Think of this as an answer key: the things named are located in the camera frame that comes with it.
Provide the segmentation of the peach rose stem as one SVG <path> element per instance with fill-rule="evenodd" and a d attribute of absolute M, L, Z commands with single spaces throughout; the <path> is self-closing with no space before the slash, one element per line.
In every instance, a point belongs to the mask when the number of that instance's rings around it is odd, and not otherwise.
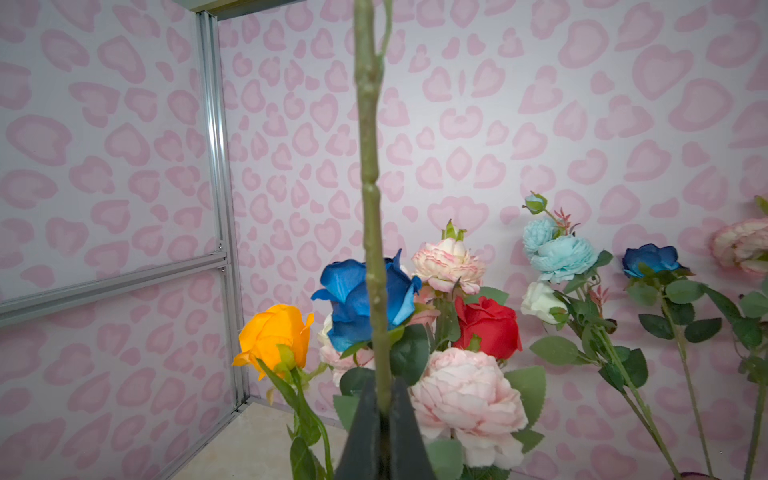
<path fill-rule="evenodd" d="M 381 416 L 391 406 L 392 373 L 389 359 L 387 274 L 381 231 L 381 192 L 377 143 L 377 108 L 383 81 L 383 54 L 376 50 L 375 6 L 354 3 L 355 82 L 360 139 L 360 173 L 363 203 L 363 245 L 366 286 L 376 371 L 376 397 Z"/>

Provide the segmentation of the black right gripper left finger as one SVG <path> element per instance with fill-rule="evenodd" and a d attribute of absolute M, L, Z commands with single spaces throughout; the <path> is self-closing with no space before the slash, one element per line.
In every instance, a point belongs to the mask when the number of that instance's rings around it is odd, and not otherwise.
<path fill-rule="evenodd" d="M 380 411 L 375 382 L 362 390 L 349 434 L 335 470 L 335 479 L 374 480 L 379 478 Z"/>

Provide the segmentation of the white rose stem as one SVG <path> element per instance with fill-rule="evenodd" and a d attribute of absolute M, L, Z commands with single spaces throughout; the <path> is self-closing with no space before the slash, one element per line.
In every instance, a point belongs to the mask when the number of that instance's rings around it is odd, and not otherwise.
<path fill-rule="evenodd" d="M 535 316 L 546 324 L 557 325 L 559 321 L 551 313 L 553 308 L 567 311 L 566 304 L 557 298 L 555 291 L 547 283 L 530 283 L 522 299 L 521 313 Z"/>

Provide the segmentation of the purple ribbed glass vase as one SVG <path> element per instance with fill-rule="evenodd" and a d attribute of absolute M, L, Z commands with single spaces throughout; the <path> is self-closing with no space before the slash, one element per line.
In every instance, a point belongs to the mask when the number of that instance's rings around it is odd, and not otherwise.
<path fill-rule="evenodd" d="M 698 472 L 680 472 L 680 480 L 720 480 L 715 476 Z"/>

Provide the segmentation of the pink rose spray stem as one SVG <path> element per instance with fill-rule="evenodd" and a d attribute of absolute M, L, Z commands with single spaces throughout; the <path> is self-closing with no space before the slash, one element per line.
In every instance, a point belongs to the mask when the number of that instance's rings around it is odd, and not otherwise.
<path fill-rule="evenodd" d="M 721 228 L 709 244 L 717 265 L 744 280 L 745 290 L 733 300 L 707 290 L 709 299 L 730 324 L 740 357 L 739 372 L 757 388 L 745 479 L 755 473 L 767 408 L 767 198 L 757 195 L 754 203 L 757 216 Z"/>

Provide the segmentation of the pale pink white flower bunch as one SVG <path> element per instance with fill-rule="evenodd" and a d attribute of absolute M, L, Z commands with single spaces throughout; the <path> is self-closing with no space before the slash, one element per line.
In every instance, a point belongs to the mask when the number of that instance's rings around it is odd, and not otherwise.
<path fill-rule="evenodd" d="M 430 325 L 411 319 L 388 336 L 392 372 L 408 385 L 422 440 L 456 443 L 464 478 L 506 479 L 541 443 L 542 368 L 504 371 L 511 358 L 483 353 L 477 336 L 467 350 L 435 348 Z"/>

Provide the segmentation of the blue rose stem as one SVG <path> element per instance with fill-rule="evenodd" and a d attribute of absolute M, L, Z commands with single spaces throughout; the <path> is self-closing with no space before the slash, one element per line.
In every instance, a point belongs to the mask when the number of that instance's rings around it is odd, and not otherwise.
<path fill-rule="evenodd" d="M 676 345 L 706 467 L 706 472 L 699 477 L 713 479 L 715 475 L 690 369 L 688 345 L 712 339 L 720 332 L 722 319 L 696 318 L 693 303 L 703 296 L 703 291 L 698 283 L 690 280 L 693 273 L 680 263 L 673 246 L 647 243 L 629 248 L 622 258 L 622 270 L 629 279 L 630 296 L 641 304 L 660 308 L 658 314 L 642 314 L 639 320 L 648 333 Z"/>

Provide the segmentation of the orange rose stem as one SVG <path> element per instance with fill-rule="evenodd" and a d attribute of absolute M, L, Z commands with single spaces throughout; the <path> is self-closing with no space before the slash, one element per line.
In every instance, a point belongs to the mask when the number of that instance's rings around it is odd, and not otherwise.
<path fill-rule="evenodd" d="M 305 390 L 320 369 L 305 371 L 314 315 L 296 306 L 277 304 L 256 314 L 238 335 L 235 367 L 250 366 L 293 411 L 289 461 L 294 479 L 335 477 L 330 438 L 325 424 L 309 405 Z"/>

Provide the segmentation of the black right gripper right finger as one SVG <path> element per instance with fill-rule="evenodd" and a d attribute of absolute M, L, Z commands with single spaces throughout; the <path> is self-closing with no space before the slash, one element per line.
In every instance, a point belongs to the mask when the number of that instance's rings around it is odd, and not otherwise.
<path fill-rule="evenodd" d="M 390 478 L 435 480 L 436 476 L 411 405 L 408 385 L 396 377 L 389 411 Z"/>

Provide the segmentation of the light blue flower spray stem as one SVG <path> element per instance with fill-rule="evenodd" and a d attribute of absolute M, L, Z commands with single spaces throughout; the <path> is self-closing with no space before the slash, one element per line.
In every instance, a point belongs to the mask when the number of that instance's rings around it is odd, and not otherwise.
<path fill-rule="evenodd" d="M 613 255 L 597 250 L 588 239 L 579 236 L 578 224 L 571 216 L 551 207 L 542 194 L 529 192 L 523 209 L 534 216 L 522 234 L 523 253 L 538 274 L 533 282 L 547 283 L 567 306 L 567 311 L 551 310 L 559 324 L 540 320 L 554 332 L 535 341 L 531 346 L 533 353 L 551 365 L 595 367 L 603 381 L 624 398 L 673 477 L 679 479 L 680 470 L 640 393 L 649 379 L 645 355 L 637 348 L 617 346 L 611 339 L 616 325 L 604 313 L 607 290 L 599 269 L 608 265 Z"/>

